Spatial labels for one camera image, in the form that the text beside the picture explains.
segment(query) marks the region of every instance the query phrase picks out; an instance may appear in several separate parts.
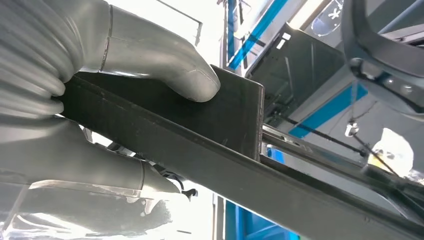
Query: cable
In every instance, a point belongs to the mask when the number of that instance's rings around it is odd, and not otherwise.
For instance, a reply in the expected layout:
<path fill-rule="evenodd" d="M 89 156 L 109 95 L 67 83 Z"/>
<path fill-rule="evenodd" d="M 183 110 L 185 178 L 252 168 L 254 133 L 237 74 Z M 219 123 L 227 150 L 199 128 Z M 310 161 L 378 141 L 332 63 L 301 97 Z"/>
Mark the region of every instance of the cable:
<path fill-rule="evenodd" d="M 317 131 L 317 130 L 312 129 L 312 128 L 310 128 L 310 127 L 306 126 L 306 125 L 303 125 L 302 123 L 299 123 L 298 121 L 295 121 L 295 120 L 293 120 L 293 119 L 291 119 L 291 118 L 288 118 L 288 117 L 286 117 L 286 116 L 279 116 L 279 117 L 281 117 L 282 119 L 286 120 L 287 122 L 289 122 L 289 123 L 291 123 L 291 124 L 293 124 L 293 125 L 298 126 L 299 128 L 302 128 L 302 129 L 304 129 L 304 130 L 306 130 L 306 131 L 309 131 L 309 132 L 311 132 L 311 133 L 314 133 L 314 134 L 316 134 L 316 135 L 318 135 L 318 136 L 320 136 L 320 137 L 322 137 L 322 138 L 325 138 L 325 139 L 327 139 L 327 140 L 329 140 L 329 141 L 331 141 L 331 142 L 333 142 L 333 143 L 339 144 L 339 145 L 341 145 L 341 146 L 343 146 L 343 147 L 345 147 L 345 148 L 348 148 L 348 149 L 350 149 L 350 150 L 352 150 L 352 151 L 354 151 L 354 152 L 357 152 L 357 153 L 359 153 L 362 157 L 365 157 L 365 156 L 367 155 L 364 151 L 362 151 L 362 150 L 360 150 L 360 149 L 357 149 L 357 148 L 355 148 L 355 147 L 353 147 L 353 146 L 351 146 L 351 145 L 349 145 L 349 144 L 346 144 L 346 143 L 344 143 L 344 142 L 342 142 L 342 141 L 340 141 L 340 140 L 337 140 L 337 139 L 335 139 L 334 137 L 329 136 L 329 135 L 327 135 L 327 134 L 325 134 L 325 133 L 323 133 L 323 132 Z"/>
<path fill-rule="evenodd" d="M 380 163 L 382 163 L 390 172 L 392 172 L 397 177 L 400 177 L 389 165 L 387 165 L 386 162 L 384 162 L 383 159 L 380 158 L 380 156 L 375 153 L 365 142 L 363 142 L 356 134 L 353 134 L 352 136 L 354 139 L 356 139 L 370 154 L 372 154 Z"/>

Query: blue stripe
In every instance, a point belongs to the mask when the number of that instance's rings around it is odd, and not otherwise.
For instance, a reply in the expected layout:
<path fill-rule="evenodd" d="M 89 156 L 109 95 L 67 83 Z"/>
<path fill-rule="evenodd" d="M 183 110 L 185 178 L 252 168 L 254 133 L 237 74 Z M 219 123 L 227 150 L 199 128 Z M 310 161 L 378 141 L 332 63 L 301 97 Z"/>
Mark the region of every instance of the blue stripe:
<path fill-rule="evenodd" d="M 227 12 L 227 59 L 234 56 L 234 9 L 236 8 L 236 0 L 228 0 Z"/>
<path fill-rule="evenodd" d="M 229 68 L 235 70 L 239 67 L 240 63 L 243 61 L 243 59 L 245 59 L 246 55 L 255 45 L 257 40 L 261 38 L 262 34 L 265 32 L 265 30 L 280 12 L 281 8 L 283 8 L 283 6 L 287 3 L 287 1 L 288 0 L 274 0 L 274 2 L 271 3 L 268 10 L 262 16 L 259 23 L 253 29 L 247 40 L 243 43 L 243 45 L 241 45 L 241 48 L 237 51 L 237 53 L 232 56 L 232 58 L 228 54 L 228 59 L 230 59 L 228 63 Z"/>
<path fill-rule="evenodd" d="M 368 91 L 362 86 L 358 85 L 356 99 L 359 100 L 367 94 Z M 351 99 L 352 86 L 346 88 L 339 95 L 331 99 L 328 103 L 326 103 L 324 106 L 310 115 L 305 121 L 303 121 L 302 124 L 310 127 L 311 129 L 317 129 L 319 126 L 349 107 L 351 105 Z M 301 139 L 308 135 L 310 132 L 301 127 L 295 127 L 288 133 Z"/>

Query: black metal bar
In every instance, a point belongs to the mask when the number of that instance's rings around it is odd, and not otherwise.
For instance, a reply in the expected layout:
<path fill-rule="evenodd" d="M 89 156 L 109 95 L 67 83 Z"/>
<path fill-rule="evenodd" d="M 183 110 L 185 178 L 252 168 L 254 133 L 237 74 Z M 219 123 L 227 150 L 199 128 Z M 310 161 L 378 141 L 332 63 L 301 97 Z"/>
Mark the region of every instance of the black metal bar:
<path fill-rule="evenodd" d="M 232 76 L 226 74 L 218 75 L 222 78 L 221 84 L 225 82 L 224 77 Z M 399 215 L 283 165 L 278 165 L 281 169 L 266 166 L 141 107 L 142 102 L 136 101 L 137 98 L 142 98 L 140 95 L 155 88 L 132 91 L 127 86 L 126 91 L 117 94 L 119 91 L 114 84 L 111 88 L 98 85 L 105 80 L 104 75 L 84 74 L 85 77 L 99 78 L 99 81 L 84 80 L 81 76 L 66 84 L 66 93 L 61 98 L 65 104 L 64 116 L 281 226 L 316 240 L 422 239 L 424 228 Z M 127 81 L 140 81 L 124 77 L 113 79 L 124 86 Z M 223 93 L 228 94 L 228 99 L 249 99 L 254 96 L 249 91 L 246 93 L 251 95 L 234 96 L 234 92 L 225 90 Z M 176 99 L 166 104 L 170 105 L 168 110 L 178 104 L 194 105 Z M 205 111 L 205 116 L 219 109 L 208 107 L 208 103 L 199 104 L 202 107 L 197 111 Z M 220 104 L 221 110 L 226 108 L 225 102 Z M 193 114 L 182 109 L 172 113 L 179 114 L 180 118 Z M 227 120 L 222 118 L 217 126 L 226 127 Z M 238 126 L 234 124 L 229 127 L 230 131 Z M 245 129 L 244 134 L 256 134 L 248 131 L 251 129 Z"/>

